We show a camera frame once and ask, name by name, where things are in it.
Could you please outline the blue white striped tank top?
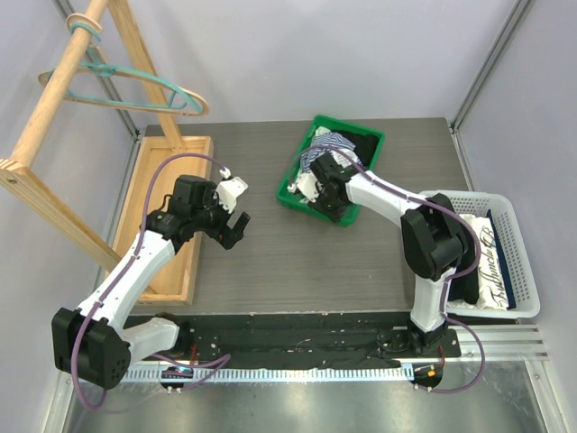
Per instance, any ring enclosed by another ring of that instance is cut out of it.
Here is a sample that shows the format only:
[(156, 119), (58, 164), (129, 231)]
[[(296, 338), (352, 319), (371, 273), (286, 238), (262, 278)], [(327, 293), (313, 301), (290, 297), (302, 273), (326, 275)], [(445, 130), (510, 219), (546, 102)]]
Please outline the blue white striped tank top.
[(357, 164), (361, 163), (360, 158), (355, 153), (356, 145), (349, 139), (345, 138), (342, 134), (337, 132), (326, 132), (324, 134), (315, 134), (313, 136), (311, 144), (307, 147), (306, 151), (300, 156), (298, 175), (301, 173), (307, 173), (311, 171), (312, 162), (318, 158), (320, 155), (329, 152), (331, 156), (344, 167), (350, 165), (350, 161), (343, 157), (341, 153), (335, 152), (334, 150), (328, 149), (328, 146), (340, 149), (345, 153), (351, 160)]

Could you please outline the green plastic tray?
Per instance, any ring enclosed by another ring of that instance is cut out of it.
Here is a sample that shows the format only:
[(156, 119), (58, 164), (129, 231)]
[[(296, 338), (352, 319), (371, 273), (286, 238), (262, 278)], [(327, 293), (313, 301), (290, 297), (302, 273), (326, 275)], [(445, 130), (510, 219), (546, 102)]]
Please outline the green plastic tray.
[(327, 216), (311, 207), (311, 198), (318, 194), (316, 178), (311, 170), (313, 160), (329, 152), (345, 167), (350, 165), (350, 160), (355, 160), (363, 168), (372, 170), (385, 139), (385, 133), (367, 126), (326, 115), (315, 116), (293, 163), (279, 184), (277, 200), (284, 207), (326, 221)]

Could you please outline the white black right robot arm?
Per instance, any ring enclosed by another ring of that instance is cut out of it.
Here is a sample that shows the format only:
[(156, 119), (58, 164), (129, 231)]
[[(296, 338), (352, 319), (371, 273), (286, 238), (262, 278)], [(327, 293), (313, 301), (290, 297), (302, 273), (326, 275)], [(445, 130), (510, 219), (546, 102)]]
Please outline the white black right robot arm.
[(399, 228), (405, 261), (415, 274), (408, 348), (419, 356), (436, 350), (449, 323), (451, 285), (471, 277), (481, 258), (478, 236), (451, 200), (441, 193), (425, 196), (401, 189), (338, 150), (319, 154), (297, 175), (295, 188), (311, 208), (333, 222), (358, 205)]

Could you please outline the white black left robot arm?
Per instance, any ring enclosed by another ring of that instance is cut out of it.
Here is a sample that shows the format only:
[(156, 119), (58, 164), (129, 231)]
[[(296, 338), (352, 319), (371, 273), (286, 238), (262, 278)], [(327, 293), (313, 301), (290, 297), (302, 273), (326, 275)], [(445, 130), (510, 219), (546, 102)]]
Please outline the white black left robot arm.
[(225, 250), (243, 238), (250, 221), (241, 213), (228, 222), (247, 183), (231, 177), (214, 183), (181, 175), (160, 208), (147, 214), (128, 252), (103, 283), (75, 309), (60, 309), (51, 321), (55, 365), (74, 383), (113, 389), (128, 368), (164, 352), (185, 358), (192, 347), (189, 323), (168, 313), (126, 327), (134, 305), (160, 270), (195, 234), (204, 233)]

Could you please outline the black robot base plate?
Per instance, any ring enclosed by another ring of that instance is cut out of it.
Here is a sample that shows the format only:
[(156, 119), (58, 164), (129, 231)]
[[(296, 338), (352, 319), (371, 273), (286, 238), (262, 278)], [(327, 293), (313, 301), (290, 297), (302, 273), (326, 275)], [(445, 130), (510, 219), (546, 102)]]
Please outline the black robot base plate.
[(206, 363), (230, 355), (231, 369), (393, 368), (410, 359), (462, 354), (455, 330), (420, 337), (406, 312), (181, 315), (183, 342), (164, 354)]

